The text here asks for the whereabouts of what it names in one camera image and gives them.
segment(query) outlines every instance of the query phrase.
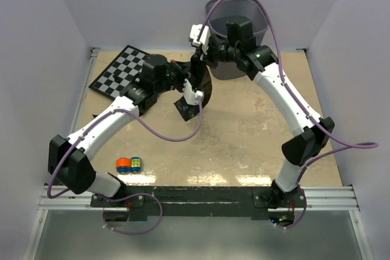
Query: black and white checkerboard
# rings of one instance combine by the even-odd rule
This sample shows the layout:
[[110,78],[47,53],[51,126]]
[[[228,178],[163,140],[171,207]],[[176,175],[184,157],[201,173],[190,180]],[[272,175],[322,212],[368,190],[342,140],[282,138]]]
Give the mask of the black and white checkerboard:
[[90,88],[110,99],[115,99],[121,90],[142,69],[149,54],[127,45],[121,53],[91,83]]

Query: orange object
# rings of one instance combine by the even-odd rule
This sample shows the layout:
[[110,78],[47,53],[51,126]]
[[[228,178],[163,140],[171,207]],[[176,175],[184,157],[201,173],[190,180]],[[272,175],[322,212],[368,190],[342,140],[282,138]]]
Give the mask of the orange object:
[[116,167],[132,167],[131,158],[118,158],[116,160]]

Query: gray bin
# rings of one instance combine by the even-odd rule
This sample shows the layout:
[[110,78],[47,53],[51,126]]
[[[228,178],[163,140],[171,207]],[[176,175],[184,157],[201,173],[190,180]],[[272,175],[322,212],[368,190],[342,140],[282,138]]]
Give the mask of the gray bin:
[[[218,0],[210,0],[205,7],[205,13],[208,14],[212,6]],[[263,12],[253,0],[224,0],[211,15],[208,22],[211,33],[227,39],[226,22],[232,19],[251,20],[253,34],[256,37],[257,45],[263,41],[267,31],[268,24]],[[236,64],[220,63],[216,69],[211,69],[212,75],[219,80],[236,79],[245,76],[245,73],[238,70]]]

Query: wooden table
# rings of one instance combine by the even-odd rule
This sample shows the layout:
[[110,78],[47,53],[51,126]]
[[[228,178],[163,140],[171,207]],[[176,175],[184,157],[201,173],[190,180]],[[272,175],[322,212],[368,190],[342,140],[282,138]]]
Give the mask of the wooden table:
[[[191,52],[154,52],[168,59],[187,61]],[[100,52],[92,79],[119,54]],[[283,53],[285,71],[308,103],[321,112],[310,69],[302,52]],[[167,142],[155,137],[139,123],[120,130],[98,152],[93,166],[118,175],[116,159],[140,156],[140,174],[118,175],[127,184],[156,185],[269,185],[283,162],[281,145],[289,140],[287,123],[270,98],[247,77],[221,81],[213,78],[213,93],[204,110],[199,133],[186,142]],[[169,137],[190,134],[199,121],[184,122],[173,102],[178,92],[161,95],[143,119],[153,129]],[[111,100],[88,89],[79,128],[90,122]],[[304,186],[341,186],[333,156],[322,159],[306,172]]]

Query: floor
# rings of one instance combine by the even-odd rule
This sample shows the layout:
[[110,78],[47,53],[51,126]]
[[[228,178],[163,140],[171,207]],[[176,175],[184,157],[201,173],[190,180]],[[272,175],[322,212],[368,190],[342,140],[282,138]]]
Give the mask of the floor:
[[[191,52],[153,52],[168,59],[187,61]],[[100,52],[93,70],[95,79],[119,54]],[[301,95],[321,112],[310,69],[303,52],[284,52],[285,71]],[[213,79],[213,94],[204,111],[199,133],[186,142],[166,142],[139,123],[120,130],[98,152],[93,166],[110,172],[127,184],[266,186],[277,176],[283,162],[280,146],[292,136],[283,116],[270,98],[247,77],[221,81]],[[143,119],[153,129],[173,138],[190,134],[199,117],[184,122],[173,102],[178,92],[161,95]],[[108,107],[111,100],[88,89],[84,97],[79,128],[94,114]],[[140,156],[140,174],[116,173],[116,159]],[[306,172],[303,186],[342,186],[333,156],[322,159]]]

